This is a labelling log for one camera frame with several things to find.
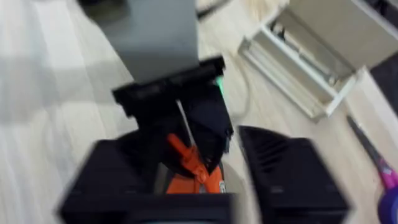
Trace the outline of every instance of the wooden floor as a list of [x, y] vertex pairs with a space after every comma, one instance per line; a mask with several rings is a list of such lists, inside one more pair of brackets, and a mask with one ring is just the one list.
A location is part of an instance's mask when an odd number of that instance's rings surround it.
[[[346, 222], [378, 223], [382, 187], [345, 115], [351, 113], [361, 123], [395, 168], [398, 120], [366, 75], [330, 119], [313, 124], [235, 57], [243, 35], [275, 2], [234, 0], [198, 24], [200, 56], [221, 52], [226, 59], [225, 100], [234, 125], [314, 140], [353, 206]], [[75, 1], [0, 0], [0, 223], [58, 223], [54, 210], [93, 141], [136, 129], [110, 92], [131, 81]], [[236, 134], [230, 151], [224, 163], [227, 189], [239, 193], [238, 223], [257, 223]]]

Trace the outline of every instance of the black plastic part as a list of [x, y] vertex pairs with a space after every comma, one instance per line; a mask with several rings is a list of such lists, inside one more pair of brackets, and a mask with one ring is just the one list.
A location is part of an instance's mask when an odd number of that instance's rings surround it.
[[150, 151], [160, 155], [161, 162], [173, 172], [193, 177], [181, 165], [180, 155], [167, 142], [167, 135], [174, 133], [185, 145], [190, 145], [176, 103], [180, 100], [202, 161], [212, 173], [223, 153], [228, 151], [233, 134], [223, 96], [215, 85], [215, 78], [223, 75], [224, 66], [223, 58], [215, 57], [200, 62], [199, 67], [162, 80], [133, 83], [114, 90], [115, 100], [127, 116], [136, 118], [139, 125], [138, 131], [123, 137], [123, 151], [129, 157], [137, 157], [151, 148]]
[[64, 223], [232, 223], [232, 195], [154, 195], [150, 179], [126, 162], [117, 145], [96, 144], [58, 211]]
[[176, 73], [167, 78], [146, 84], [132, 83], [113, 91], [114, 99], [119, 103], [127, 117], [154, 119], [156, 111], [167, 109], [174, 112], [175, 100], [192, 91], [192, 88], [208, 85], [223, 75], [225, 63], [222, 57], [200, 62], [199, 67]]
[[263, 223], [341, 223], [348, 212], [308, 139], [240, 126]]

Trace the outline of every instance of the open box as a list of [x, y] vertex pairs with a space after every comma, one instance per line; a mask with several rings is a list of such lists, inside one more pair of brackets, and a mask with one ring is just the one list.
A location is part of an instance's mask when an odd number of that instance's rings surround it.
[[364, 2], [301, 0], [265, 18], [239, 54], [318, 121], [332, 114], [365, 66], [396, 50], [396, 29]]

